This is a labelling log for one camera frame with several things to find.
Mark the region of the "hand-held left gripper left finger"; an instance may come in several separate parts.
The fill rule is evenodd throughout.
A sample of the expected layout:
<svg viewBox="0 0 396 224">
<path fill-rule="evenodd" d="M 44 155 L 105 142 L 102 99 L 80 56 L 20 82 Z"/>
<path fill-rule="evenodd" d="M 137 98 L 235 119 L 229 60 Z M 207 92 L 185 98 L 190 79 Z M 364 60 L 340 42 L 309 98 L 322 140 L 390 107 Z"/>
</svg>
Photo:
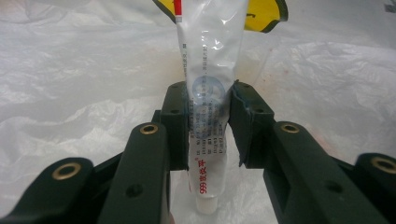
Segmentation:
<svg viewBox="0 0 396 224">
<path fill-rule="evenodd" d="M 188 130 L 187 88 L 178 82 L 131 131 L 98 224 L 171 224 L 170 173 L 188 168 Z"/>
</svg>

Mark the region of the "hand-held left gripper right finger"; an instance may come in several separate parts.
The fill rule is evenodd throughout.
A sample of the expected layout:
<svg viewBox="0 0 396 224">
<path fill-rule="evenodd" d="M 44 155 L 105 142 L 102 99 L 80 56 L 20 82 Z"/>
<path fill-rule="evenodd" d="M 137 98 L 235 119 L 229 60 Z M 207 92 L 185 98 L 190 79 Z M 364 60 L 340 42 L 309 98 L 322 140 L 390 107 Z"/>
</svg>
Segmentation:
<svg viewBox="0 0 396 224">
<path fill-rule="evenodd" d="M 253 87 L 232 86 L 229 124 L 240 163 L 262 169 L 279 224 L 389 224 L 389 157 L 328 155 L 301 125 L 274 120 Z"/>
</svg>

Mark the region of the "clear plastic bag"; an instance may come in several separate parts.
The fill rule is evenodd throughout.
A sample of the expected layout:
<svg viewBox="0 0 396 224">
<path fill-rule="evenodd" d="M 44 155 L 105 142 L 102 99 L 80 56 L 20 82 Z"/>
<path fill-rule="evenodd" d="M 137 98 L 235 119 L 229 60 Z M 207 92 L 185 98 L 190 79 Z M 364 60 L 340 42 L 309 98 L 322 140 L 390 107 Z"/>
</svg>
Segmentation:
<svg viewBox="0 0 396 224">
<path fill-rule="evenodd" d="M 332 156 L 396 158 L 396 0 L 286 0 L 237 64 L 279 120 Z M 50 164 L 106 161 L 183 79 L 153 0 L 0 0 L 0 217 Z"/>
</svg>

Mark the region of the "white ointment tube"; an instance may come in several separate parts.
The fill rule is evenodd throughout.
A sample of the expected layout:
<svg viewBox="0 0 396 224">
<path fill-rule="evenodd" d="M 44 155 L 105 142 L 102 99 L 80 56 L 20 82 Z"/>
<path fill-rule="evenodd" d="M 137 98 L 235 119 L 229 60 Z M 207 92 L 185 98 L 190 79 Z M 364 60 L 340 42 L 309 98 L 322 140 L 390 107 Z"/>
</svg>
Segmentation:
<svg viewBox="0 0 396 224">
<path fill-rule="evenodd" d="M 226 127 L 248 0 L 174 0 L 189 97 L 190 190 L 211 215 L 225 187 Z"/>
</svg>

